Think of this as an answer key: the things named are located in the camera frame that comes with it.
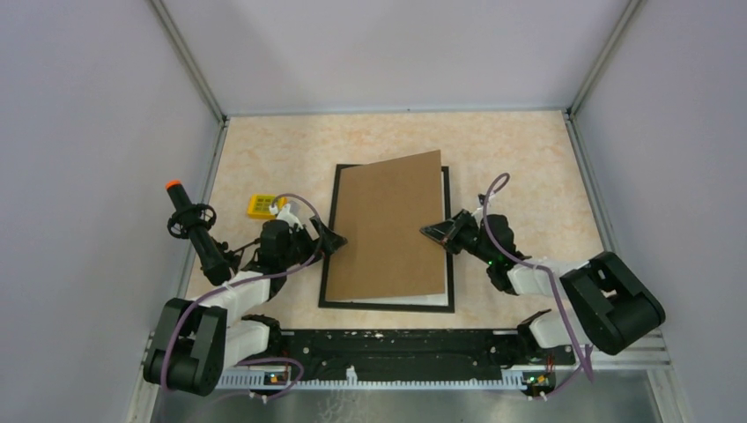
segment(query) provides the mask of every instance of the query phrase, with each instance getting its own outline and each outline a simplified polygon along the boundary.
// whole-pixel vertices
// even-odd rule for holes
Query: metal frame
[[[181,36],[181,33],[166,6],[163,4],[163,0],[146,1],[151,6],[154,15],[164,30],[165,36],[169,39],[174,48],[174,53],[179,57],[185,71],[192,80],[195,89],[198,91],[203,102],[220,124],[218,136],[215,141],[215,151],[211,158],[210,169],[204,179],[205,184],[201,190],[200,196],[203,202],[208,202],[218,172],[218,163],[220,162],[220,155],[226,141],[226,134],[230,121],[218,104],[207,80],[197,66],[195,58],[189,51],[187,43]],[[615,25],[615,28],[610,34],[607,42],[604,44],[602,51],[596,58],[589,73],[581,84],[581,88],[573,99],[573,103],[564,113],[568,136],[570,137],[573,152],[579,164],[581,179],[583,180],[584,187],[588,194],[589,203],[594,214],[602,244],[606,249],[613,251],[618,250],[618,244],[603,201],[602,191],[595,177],[594,169],[588,156],[586,143],[581,135],[576,116],[582,110],[586,99],[593,91],[596,82],[602,76],[610,62],[610,59],[614,56],[614,53],[626,31],[629,29],[632,20],[640,12],[641,7],[645,2],[646,0],[630,0],[628,2],[622,16]],[[193,249],[189,249],[181,270],[180,284],[177,289],[178,296],[183,296],[187,292],[194,260],[195,253]],[[632,345],[630,351],[626,351],[624,354],[610,357],[597,352],[592,356],[592,360],[595,368],[601,370],[646,370],[662,421],[664,423],[689,423],[692,421],[692,412],[689,409],[683,391],[679,388],[679,384],[677,383],[677,376],[671,366],[669,354],[666,351],[666,345],[664,344],[660,331],[653,331],[648,336],[641,339],[641,341]],[[512,370],[521,372],[536,369],[532,366],[526,366],[521,368],[517,367]],[[126,421],[128,423],[149,422],[151,420],[153,408],[156,404],[158,392],[158,386],[147,383],[142,377],[138,377],[134,394],[130,400],[129,414]]]

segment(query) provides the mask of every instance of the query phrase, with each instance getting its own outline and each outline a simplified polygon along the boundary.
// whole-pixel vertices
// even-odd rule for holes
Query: gray wall
[[[0,421],[122,421],[217,124],[142,0],[3,2],[0,99]]]
[[[166,0],[228,114],[560,108],[627,0]]]
[[[648,2],[581,112],[625,259],[698,421],[743,421],[747,3]]]

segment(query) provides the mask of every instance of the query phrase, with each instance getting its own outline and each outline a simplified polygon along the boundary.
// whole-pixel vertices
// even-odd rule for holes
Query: orange cap
[[[174,185],[181,185],[181,181],[178,179],[174,179],[173,181],[170,181],[169,183],[166,184],[166,189],[169,189],[173,187]]]

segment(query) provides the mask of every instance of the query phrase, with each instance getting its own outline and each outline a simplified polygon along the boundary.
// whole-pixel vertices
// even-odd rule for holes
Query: cable
[[[497,188],[494,188],[496,184],[501,180],[504,179],[503,183],[501,183]],[[547,277],[550,279],[550,287],[552,288],[552,296],[555,297],[555,304],[558,306],[558,312],[560,313],[560,318],[563,320],[563,324],[566,326],[566,330],[568,331],[568,337],[571,339],[571,345],[573,346],[573,350],[576,352],[576,356],[579,358],[579,368],[583,368],[584,373],[586,374],[586,377],[593,382],[594,381],[594,370],[591,368],[591,354],[582,354],[581,353],[581,345],[579,344],[579,339],[576,337],[576,333],[573,331],[573,327],[571,326],[571,321],[568,318],[568,313],[566,312],[566,308],[563,307],[563,301],[560,298],[560,291],[558,290],[558,283],[555,281],[555,275],[552,273],[552,269],[550,269],[547,266],[544,266],[542,264],[532,264],[529,262],[525,262],[521,260],[519,257],[514,256],[513,254],[509,253],[501,247],[500,243],[498,243],[498,240],[496,240],[495,235],[492,234],[492,231],[490,229],[490,226],[488,225],[488,205],[490,202],[490,195],[495,195],[503,189],[503,187],[506,186],[508,183],[508,180],[511,179],[511,175],[508,174],[508,172],[504,172],[502,174],[499,174],[497,178],[495,178],[488,188],[487,192],[485,193],[484,198],[484,204],[483,204],[483,225],[485,226],[485,231],[488,234],[488,238],[492,241],[493,245],[500,251],[501,254],[511,259],[513,262],[520,264],[525,267],[529,267],[530,269],[538,269],[540,271],[544,271],[547,273]]]
[[[272,357],[272,358],[268,358],[268,359],[244,360],[244,361],[239,361],[238,363],[236,363],[236,366],[256,366],[258,364],[267,364],[267,363],[286,363],[286,364],[293,364],[295,367],[298,368],[299,374],[295,377],[295,379],[293,379],[290,383],[288,383],[284,388],[282,388],[280,391],[278,391],[278,392],[270,395],[269,397],[252,395],[252,394],[254,394],[254,392],[251,392],[251,391],[249,391],[249,392],[246,392],[246,391],[229,392],[229,393],[227,393],[225,395],[221,395],[220,397],[217,397],[217,398],[213,399],[212,401],[210,401],[208,404],[205,404],[202,407],[200,407],[200,409],[197,412],[195,412],[194,414],[192,414],[192,416],[189,419],[187,419],[187,422],[189,423],[192,420],[200,417],[201,415],[203,415],[203,413],[205,413],[213,405],[215,405],[215,404],[217,404],[217,403],[219,403],[219,402],[221,402],[221,401],[223,401],[225,399],[228,399],[228,398],[232,398],[232,397],[251,397],[251,398],[254,398],[254,397],[257,397],[257,398],[261,398],[265,403],[267,403],[270,400],[278,399],[280,397],[284,397],[285,395],[288,395],[288,392],[290,392],[291,388],[293,386],[295,386],[296,383],[300,382],[301,378],[303,378],[303,374],[304,374],[304,367],[303,367],[303,365],[300,362],[298,362],[297,360],[286,358],[286,357]]]
[[[322,219],[319,217],[319,212],[316,211],[313,205],[309,203],[305,198],[301,196],[297,196],[295,194],[286,193],[281,194],[277,197],[275,197],[274,200],[272,200],[272,205],[275,205],[275,202],[282,197],[289,197],[289,198],[295,198],[297,200],[300,200],[303,204],[305,204],[309,209],[311,209],[311,212],[314,214],[314,217],[318,221],[322,221]],[[274,275],[261,275],[261,276],[254,276],[252,278],[246,278],[242,280],[237,280],[236,282],[232,282],[229,284],[231,287],[235,288],[236,286],[241,286],[244,284],[248,284],[250,282],[256,282],[257,280],[262,279],[272,279],[272,278],[282,278],[284,276],[292,275],[293,273],[300,271],[301,269],[307,267],[311,262],[314,260],[314,257],[316,256],[316,253],[318,253],[322,249],[322,234],[319,234],[319,241],[316,244],[316,248],[314,249],[314,253],[301,265],[298,267],[289,269],[287,271],[282,271],[280,273],[274,274]],[[179,317],[179,320],[176,322],[176,326],[174,327],[174,333],[171,334],[171,337],[168,340],[168,345],[166,346],[166,353],[164,354],[163,363],[161,364],[161,375],[160,375],[160,385],[161,388],[163,388],[166,392],[168,392],[170,389],[166,386],[166,377],[168,375],[168,361],[171,359],[171,354],[174,352],[174,345],[176,345],[176,340],[179,338],[179,332],[181,332],[181,328],[184,326],[184,323],[187,321],[187,318],[192,313],[192,311],[199,306],[199,304],[213,295],[222,293],[226,290],[225,286],[218,287],[208,293],[205,293],[198,297],[196,300],[192,301],[191,304],[184,310],[184,313]]]

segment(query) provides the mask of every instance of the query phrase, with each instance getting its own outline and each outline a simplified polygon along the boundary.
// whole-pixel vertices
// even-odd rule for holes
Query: black handle
[[[193,204],[181,182],[172,181],[166,185],[166,192],[174,204],[176,212],[169,220],[169,227],[179,224],[186,231],[192,246],[195,247],[203,274],[215,286],[231,278],[231,266],[220,254],[215,242],[208,234],[208,223],[203,219],[205,207]]]

